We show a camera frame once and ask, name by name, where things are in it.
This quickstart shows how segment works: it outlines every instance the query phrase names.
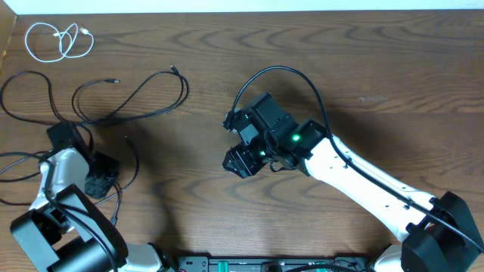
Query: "white background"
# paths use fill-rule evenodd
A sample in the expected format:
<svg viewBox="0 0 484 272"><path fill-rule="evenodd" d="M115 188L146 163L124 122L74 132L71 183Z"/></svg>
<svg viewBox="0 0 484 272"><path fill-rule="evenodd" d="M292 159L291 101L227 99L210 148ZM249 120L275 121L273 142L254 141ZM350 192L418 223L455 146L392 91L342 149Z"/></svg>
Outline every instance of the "white background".
<svg viewBox="0 0 484 272"><path fill-rule="evenodd" d="M18 15L484 8L484 0L5 0L5 2Z"/></svg>

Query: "white cable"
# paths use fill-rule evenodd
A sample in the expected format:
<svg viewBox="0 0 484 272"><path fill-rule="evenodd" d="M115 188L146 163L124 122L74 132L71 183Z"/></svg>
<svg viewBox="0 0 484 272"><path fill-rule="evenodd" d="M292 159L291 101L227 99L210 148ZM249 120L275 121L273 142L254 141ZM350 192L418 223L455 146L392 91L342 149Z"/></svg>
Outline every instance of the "white cable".
<svg viewBox="0 0 484 272"><path fill-rule="evenodd" d="M30 34L30 30L32 30L32 28L34 28L35 26L38 26L38 25L43 25L43 26L49 26L51 27L55 33L53 34L54 37L58 37L59 38L59 52L60 52L60 55L62 55L62 57L59 57L58 59L56 60L41 60L39 59L37 56L34 55L34 53L31 52L30 48L29 48L29 43L27 42L27 38L29 37L29 34ZM76 34L74 34L74 37L72 37L70 34L69 34L69 30L71 28L75 27L76 28ZM70 52L70 49L72 49L72 47L74 46L74 43L76 42L76 39L77 39L77 33L78 32L82 32L82 34L84 35L88 35L88 36L91 36L91 46L89 47L89 49L84 53L84 54L80 54L80 55L77 55L77 56L68 56L67 54L69 54ZM66 51L63 51L63 47L62 47L62 40L64 39L64 36L67 36L69 37L69 40L70 40L70 43L69 43L69 46L67 47ZM65 57L68 57L68 58L75 58L75 57L84 57L86 56L92 49L92 46L94 45L94 36L91 35L91 33L89 33L89 31L85 28L82 28L79 29L79 27L77 26L76 23L73 23L71 24L69 27L67 27L67 29L63 32L59 32L59 30L55 27L55 26L52 26L51 24L48 24L48 23L34 23L28 30L27 32L25 33L25 48L27 49L27 51L29 52L30 56L32 56L34 59L36 59L37 61L40 61L40 62L43 62L43 63L53 63L53 62L56 62L56 61L59 61L59 60L62 60L64 59Z"/></svg>

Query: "table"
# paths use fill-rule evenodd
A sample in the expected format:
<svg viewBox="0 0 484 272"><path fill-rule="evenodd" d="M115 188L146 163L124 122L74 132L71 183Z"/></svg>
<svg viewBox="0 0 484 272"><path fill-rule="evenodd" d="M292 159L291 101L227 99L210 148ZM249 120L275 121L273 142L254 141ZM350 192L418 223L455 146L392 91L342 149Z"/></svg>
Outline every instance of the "table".
<svg viewBox="0 0 484 272"><path fill-rule="evenodd" d="M172 250L244 256L379 255L392 234L339 191L300 172L264 168L245 180L221 168L239 142L221 122L251 75L275 64L303 71L327 105L334 133L356 153L399 180L467 201L484 233L484 11L354 11L248 14L111 14L21 16L0 82L35 70L53 84L60 113L75 120L70 98L94 79L119 84L86 89L89 116L115 109L150 74L175 65L191 86L175 112L109 128L92 127L95 148L122 162L119 182L134 171L125 135L136 144L141 170L123 194L118 228L130 243ZM35 22L61 29L79 23L95 36L87 56L43 64L23 45ZM43 58L57 40L47 29L30 36ZM79 38L82 52L90 40ZM272 72L240 100L268 91L296 120L322 122L314 94L295 75ZM149 82L120 113L130 116L169 105L179 93L174 76ZM46 84L25 76L5 94L21 116L54 121ZM0 113L0 151L35 152L51 146L46 126ZM1 164L12 159L2 159ZM5 178L34 172L29 161ZM32 201L39 179L1 184L0 197ZM101 207L110 216L115 201ZM0 207L0 270L33 270L9 232L26 207ZM472 271L484 270L480 257Z"/></svg>

